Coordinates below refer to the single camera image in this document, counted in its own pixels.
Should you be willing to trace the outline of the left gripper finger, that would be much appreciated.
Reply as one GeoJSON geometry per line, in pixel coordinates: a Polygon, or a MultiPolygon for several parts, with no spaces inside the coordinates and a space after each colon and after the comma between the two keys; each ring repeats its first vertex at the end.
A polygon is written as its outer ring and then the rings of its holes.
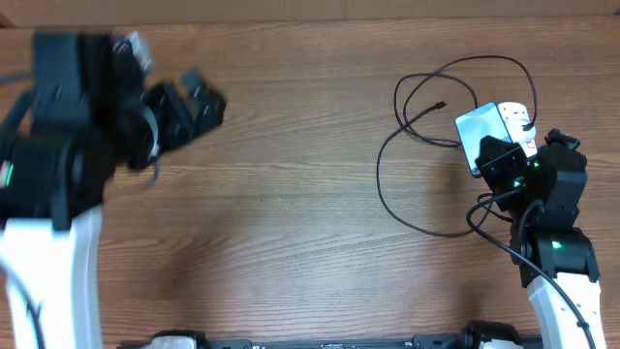
{"type": "Polygon", "coordinates": [[[207,83],[201,72],[197,69],[185,72],[181,77],[181,82],[185,86],[188,94],[192,97],[197,97],[207,89],[207,83]]]}
{"type": "Polygon", "coordinates": [[[217,90],[197,89],[193,102],[196,108],[193,133],[195,138],[201,137],[223,123],[227,101],[217,90]]]}

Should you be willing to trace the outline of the blue screen Galaxy smartphone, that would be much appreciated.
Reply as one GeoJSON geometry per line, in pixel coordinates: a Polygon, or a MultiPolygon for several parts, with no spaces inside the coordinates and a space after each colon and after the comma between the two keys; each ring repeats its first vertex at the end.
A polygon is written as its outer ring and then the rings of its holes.
{"type": "Polygon", "coordinates": [[[481,139],[491,136],[504,142],[512,142],[512,138],[495,102],[487,103],[458,116],[454,123],[473,177],[481,176],[476,165],[476,160],[480,156],[481,139]]]}

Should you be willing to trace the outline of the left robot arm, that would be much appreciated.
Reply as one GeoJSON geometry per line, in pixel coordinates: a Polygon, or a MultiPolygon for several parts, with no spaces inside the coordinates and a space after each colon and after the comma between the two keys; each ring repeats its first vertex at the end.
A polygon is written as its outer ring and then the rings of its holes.
{"type": "Polygon", "coordinates": [[[223,123],[196,70],[147,86],[137,33],[38,31],[33,85],[1,124],[1,270],[19,348],[99,348],[98,245],[106,183],[223,123]]]}

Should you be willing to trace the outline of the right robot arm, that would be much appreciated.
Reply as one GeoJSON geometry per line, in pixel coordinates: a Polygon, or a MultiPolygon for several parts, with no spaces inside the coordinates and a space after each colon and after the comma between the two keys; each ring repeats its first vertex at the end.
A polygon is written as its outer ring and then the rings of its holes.
{"type": "Polygon", "coordinates": [[[511,217],[511,240],[476,232],[518,265],[543,347],[604,348],[601,273],[592,242],[575,225],[587,159],[579,139],[557,128],[544,140],[528,156],[518,143],[481,139],[476,164],[490,202],[511,217]]]}

